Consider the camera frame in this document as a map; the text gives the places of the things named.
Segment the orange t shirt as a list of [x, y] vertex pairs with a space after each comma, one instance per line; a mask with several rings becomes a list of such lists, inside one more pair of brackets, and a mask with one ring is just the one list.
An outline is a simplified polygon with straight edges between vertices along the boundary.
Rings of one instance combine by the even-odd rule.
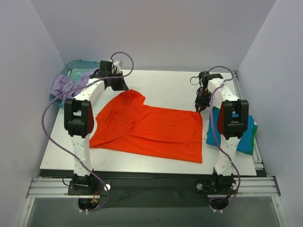
[[200, 113], [144, 104], [137, 91], [125, 91], [96, 116], [91, 148], [103, 148], [201, 163], [203, 120]]

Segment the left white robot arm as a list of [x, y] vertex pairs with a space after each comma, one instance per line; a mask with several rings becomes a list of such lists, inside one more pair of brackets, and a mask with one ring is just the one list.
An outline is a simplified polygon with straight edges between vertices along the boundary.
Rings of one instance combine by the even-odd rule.
[[64, 128], [71, 138], [76, 156], [72, 187], [79, 187], [86, 195], [92, 194], [98, 185], [98, 180], [92, 174], [89, 151], [90, 134], [94, 129], [92, 104], [107, 87], [114, 91], [129, 90], [123, 78], [122, 65], [121, 60], [101, 61], [99, 69], [89, 77], [89, 87], [64, 102]]

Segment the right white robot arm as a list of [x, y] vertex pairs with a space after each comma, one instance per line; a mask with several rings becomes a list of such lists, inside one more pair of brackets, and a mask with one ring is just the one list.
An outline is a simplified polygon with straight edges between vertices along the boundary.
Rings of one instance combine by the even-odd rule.
[[210, 108], [210, 123], [220, 152], [214, 167], [216, 178], [210, 189], [221, 193], [227, 186], [233, 188], [233, 159], [237, 146], [248, 129], [249, 103], [237, 97], [225, 84], [221, 74], [202, 71], [198, 75], [200, 88], [196, 93], [195, 108], [198, 113]]

